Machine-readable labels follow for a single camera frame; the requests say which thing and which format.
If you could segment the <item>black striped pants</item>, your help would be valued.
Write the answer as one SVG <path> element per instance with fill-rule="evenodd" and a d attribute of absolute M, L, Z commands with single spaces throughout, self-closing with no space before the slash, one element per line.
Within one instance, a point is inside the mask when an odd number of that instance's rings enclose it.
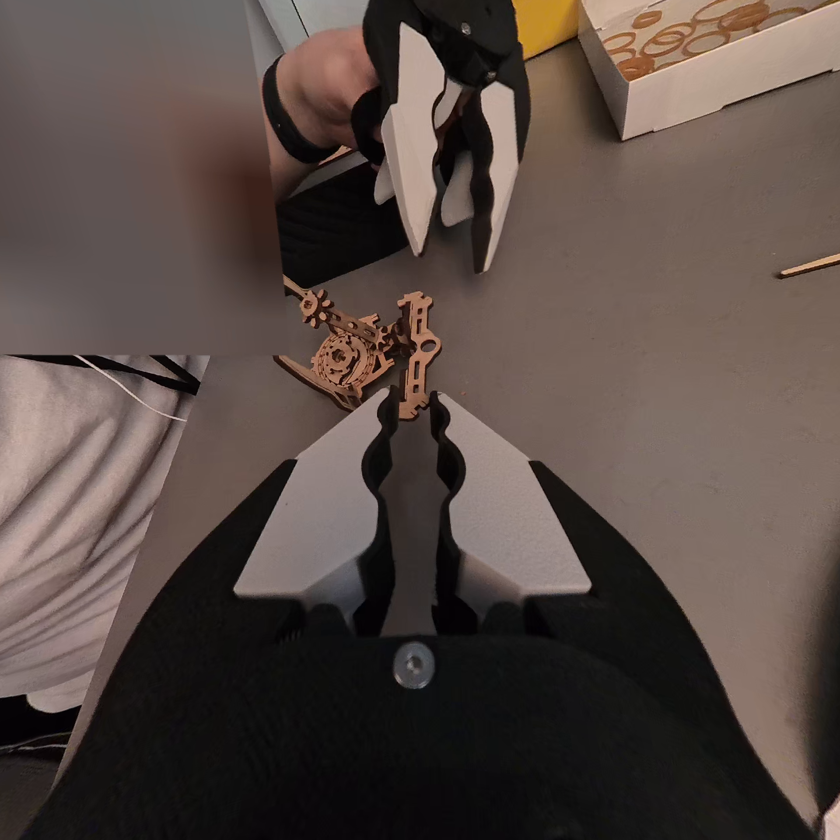
<path fill-rule="evenodd" d="M 26 696 L 1 699 L 1 757 L 63 760 L 80 707 L 43 712 L 29 705 Z"/>

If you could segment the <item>black ribbed pad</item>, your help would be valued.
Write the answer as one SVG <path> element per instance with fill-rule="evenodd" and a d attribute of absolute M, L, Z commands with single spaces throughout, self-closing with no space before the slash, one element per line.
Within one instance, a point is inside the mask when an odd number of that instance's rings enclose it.
<path fill-rule="evenodd" d="M 396 200 L 375 202 L 376 175 L 362 163 L 276 206 L 286 277 L 310 288 L 407 247 Z"/>

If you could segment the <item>white cardboard box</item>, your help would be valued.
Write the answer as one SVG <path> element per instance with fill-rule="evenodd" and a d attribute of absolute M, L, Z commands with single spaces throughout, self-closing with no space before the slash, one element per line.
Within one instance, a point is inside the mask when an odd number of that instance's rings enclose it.
<path fill-rule="evenodd" d="M 832 2 L 627 81 L 606 54 L 596 29 L 647 3 L 579 2 L 579 41 L 622 140 L 839 68 L 839 2 Z"/>

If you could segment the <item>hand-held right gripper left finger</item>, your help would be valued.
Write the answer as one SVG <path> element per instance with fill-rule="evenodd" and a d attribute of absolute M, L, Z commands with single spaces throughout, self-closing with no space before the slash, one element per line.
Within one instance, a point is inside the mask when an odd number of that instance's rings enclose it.
<path fill-rule="evenodd" d="M 395 567 L 380 488 L 399 405 L 397 389 L 383 388 L 299 454 L 236 596 L 329 604 L 358 635 L 381 634 Z"/>

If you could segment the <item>thin wooden stick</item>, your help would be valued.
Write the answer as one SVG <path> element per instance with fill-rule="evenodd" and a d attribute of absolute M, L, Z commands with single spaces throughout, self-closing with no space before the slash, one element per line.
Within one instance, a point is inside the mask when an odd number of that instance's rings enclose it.
<path fill-rule="evenodd" d="M 829 255 L 826 257 L 822 257 L 819 259 L 814 259 L 812 261 L 806 262 L 804 264 L 793 266 L 792 268 L 783 269 L 778 272 L 777 277 L 780 279 L 788 279 L 793 277 L 800 277 L 804 274 L 811 273 L 813 271 L 822 270 L 824 268 L 829 268 L 833 266 L 838 266 L 840 263 L 840 255 L 834 254 Z"/>

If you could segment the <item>person's left hand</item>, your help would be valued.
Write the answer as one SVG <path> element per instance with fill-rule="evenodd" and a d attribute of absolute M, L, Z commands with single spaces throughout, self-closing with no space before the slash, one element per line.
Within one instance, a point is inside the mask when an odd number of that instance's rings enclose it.
<path fill-rule="evenodd" d="M 361 26 L 322 31 L 287 52 L 279 60 L 276 84 L 283 108 L 306 141 L 322 149 L 358 149 L 351 113 L 362 95 L 379 85 Z"/>

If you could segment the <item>person's left forearm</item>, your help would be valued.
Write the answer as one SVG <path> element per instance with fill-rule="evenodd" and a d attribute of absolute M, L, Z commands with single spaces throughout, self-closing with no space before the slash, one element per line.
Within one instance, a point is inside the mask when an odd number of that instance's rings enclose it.
<path fill-rule="evenodd" d="M 269 153 L 269 178 L 274 203 L 283 203 L 290 194 L 318 167 L 318 163 L 305 164 L 291 156 L 278 141 L 273 129 L 266 129 Z"/>

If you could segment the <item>yellow plastic bin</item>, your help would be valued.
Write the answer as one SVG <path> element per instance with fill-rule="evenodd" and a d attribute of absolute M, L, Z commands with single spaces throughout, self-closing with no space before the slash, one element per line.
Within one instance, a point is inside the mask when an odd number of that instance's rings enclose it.
<path fill-rule="evenodd" d="M 513 1 L 513 5 L 525 60 L 578 35 L 578 1 Z"/>

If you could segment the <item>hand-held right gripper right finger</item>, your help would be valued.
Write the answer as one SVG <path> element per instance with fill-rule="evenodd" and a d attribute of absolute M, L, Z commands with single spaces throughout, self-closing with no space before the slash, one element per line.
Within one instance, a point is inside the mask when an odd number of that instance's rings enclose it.
<path fill-rule="evenodd" d="M 532 468 L 531 459 L 441 392 L 429 402 L 439 515 L 434 625 L 477 631 L 500 603 L 584 595 L 591 580 Z"/>

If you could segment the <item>white shirt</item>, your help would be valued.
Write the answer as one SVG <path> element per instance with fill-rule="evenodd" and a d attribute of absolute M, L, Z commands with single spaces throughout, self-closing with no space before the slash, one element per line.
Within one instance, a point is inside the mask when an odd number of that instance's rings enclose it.
<path fill-rule="evenodd" d="M 78 707 L 208 355 L 1 359 L 1 694 Z"/>

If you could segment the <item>small wooden model part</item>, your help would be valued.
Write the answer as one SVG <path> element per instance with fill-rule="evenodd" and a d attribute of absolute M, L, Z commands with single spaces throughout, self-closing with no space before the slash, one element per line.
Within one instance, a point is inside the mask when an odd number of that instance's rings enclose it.
<path fill-rule="evenodd" d="M 401 317 L 398 333 L 410 353 L 408 366 L 402 375 L 403 396 L 399 407 L 402 421 L 413 421 L 429 402 L 427 369 L 442 349 L 440 339 L 428 325 L 434 300 L 422 291 L 414 291 L 397 302 Z"/>

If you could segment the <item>wooden gear model assembly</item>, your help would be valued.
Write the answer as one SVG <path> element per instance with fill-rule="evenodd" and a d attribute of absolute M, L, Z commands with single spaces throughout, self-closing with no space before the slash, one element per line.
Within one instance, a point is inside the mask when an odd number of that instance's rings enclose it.
<path fill-rule="evenodd" d="M 324 289 L 304 289 L 287 276 L 283 282 L 285 293 L 299 300 L 303 322 L 313 329 L 326 326 L 329 336 L 311 358 L 309 367 L 286 355 L 275 355 L 274 362 L 300 382 L 331 398 L 339 408 L 352 412 L 363 402 L 364 387 L 395 363 L 388 329 L 378 326 L 377 313 L 356 318 L 336 309 Z"/>

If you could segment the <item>black wristband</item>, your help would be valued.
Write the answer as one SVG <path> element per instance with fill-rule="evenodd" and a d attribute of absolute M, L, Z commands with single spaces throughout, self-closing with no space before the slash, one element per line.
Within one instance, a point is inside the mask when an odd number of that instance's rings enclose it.
<path fill-rule="evenodd" d="M 279 97 L 277 67 L 281 58 L 275 58 L 261 81 L 261 97 L 269 126 L 280 145 L 294 160 L 305 165 L 320 165 L 338 153 L 341 146 L 319 147 L 299 132 Z"/>

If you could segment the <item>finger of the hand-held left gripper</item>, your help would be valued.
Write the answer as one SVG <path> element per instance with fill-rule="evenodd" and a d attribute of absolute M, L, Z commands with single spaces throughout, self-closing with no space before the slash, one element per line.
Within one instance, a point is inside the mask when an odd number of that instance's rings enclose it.
<path fill-rule="evenodd" d="M 420 256 L 437 195 L 438 152 L 435 111 L 442 100 L 454 105 L 453 85 L 426 38 L 408 24 L 399 29 L 397 94 L 381 123 L 385 158 L 381 203 L 394 197 L 408 244 Z"/>
<path fill-rule="evenodd" d="M 469 211 L 474 271 L 487 272 L 496 254 L 519 167 L 514 90 L 496 80 L 474 93 L 461 115 L 468 150 L 459 177 Z"/>

